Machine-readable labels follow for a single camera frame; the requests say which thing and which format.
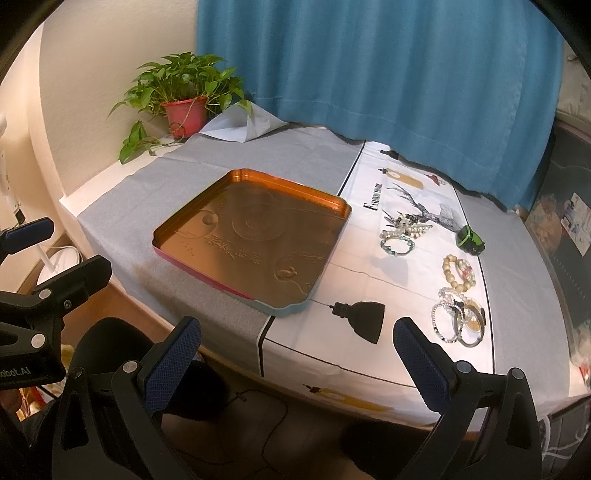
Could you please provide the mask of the green black wristwatch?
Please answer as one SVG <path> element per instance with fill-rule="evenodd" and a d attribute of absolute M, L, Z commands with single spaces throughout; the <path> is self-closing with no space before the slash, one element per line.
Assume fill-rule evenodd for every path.
<path fill-rule="evenodd" d="M 457 232 L 456 245 L 460 250 L 473 256 L 479 256 L 486 248 L 484 240 L 469 225 Z"/>

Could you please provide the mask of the white fan base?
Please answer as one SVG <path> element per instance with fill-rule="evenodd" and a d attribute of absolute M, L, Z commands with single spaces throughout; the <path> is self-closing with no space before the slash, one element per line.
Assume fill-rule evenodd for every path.
<path fill-rule="evenodd" d="M 51 247 L 49 254 L 40 246 L 36 246 L 36 251 L 43 264 L 36 281 L 37 285 L 77 266 L 82 260 L 82 255 L 74 246 Z"/>

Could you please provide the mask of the copper metal tray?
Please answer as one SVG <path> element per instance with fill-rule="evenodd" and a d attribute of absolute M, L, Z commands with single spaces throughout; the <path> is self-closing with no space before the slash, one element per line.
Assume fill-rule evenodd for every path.
<path fill-rule="evenodd" d="M 270 316 L 307 308 L 344 231 L 345 199 L 252 169 L 235 169 L 152 237 L 157 255 Z"/>

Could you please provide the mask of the grey white printed tablecloth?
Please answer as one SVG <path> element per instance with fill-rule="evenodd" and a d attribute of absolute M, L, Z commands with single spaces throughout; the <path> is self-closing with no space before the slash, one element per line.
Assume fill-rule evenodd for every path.
<path fill-rule="evenodd" d="M 562 312 L 518 215 L 426 180 L 414 193 L 473 227 L 467 298 L 485 317 L 454 338 L 442 308 L 452 232 L 383 242 L 411 204 L 378 144 L 291 127 L 246 143 L 191 138 L 99 196 L 78 216 L 125 291 L 169 322 L 196 317 L 207 350 L 273 385 L 342 410 L 428 426 L 393 345 L 412 318 L 455 360 L 484 373 L 522 369 L 539 416 L 571 403 Z"/>

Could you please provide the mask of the dark storage box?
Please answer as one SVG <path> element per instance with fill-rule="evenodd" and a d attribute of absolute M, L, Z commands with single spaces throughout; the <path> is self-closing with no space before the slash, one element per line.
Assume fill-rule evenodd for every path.
<path fill-rule="evenodd" d="M 546 175 L 526 220 L 563 312 L 569 354 L 590 366 L 590 136 L 558 120 Z"/>

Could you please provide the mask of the green potted plant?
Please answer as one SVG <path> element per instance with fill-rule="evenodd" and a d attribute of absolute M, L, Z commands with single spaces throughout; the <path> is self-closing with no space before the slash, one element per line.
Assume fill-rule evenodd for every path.
<path fill-rule="evenodd" d="M 111 110 L 125 106 L 151 119 L 165 119 L 173 143 L 183 143 L 230 106 L 246 104 L 242 78 L 212 53 L 172 53 L 137 70 Z"/>

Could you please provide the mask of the blue curtain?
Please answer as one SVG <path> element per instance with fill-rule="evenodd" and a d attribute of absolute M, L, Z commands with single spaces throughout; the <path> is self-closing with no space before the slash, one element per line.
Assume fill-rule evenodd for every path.
<path fill-rule="evenodd" d="M 197 50 L 283 120 L 385 143 L 530 207 L 563 39 L 529 1 L 202 1 Z"/>

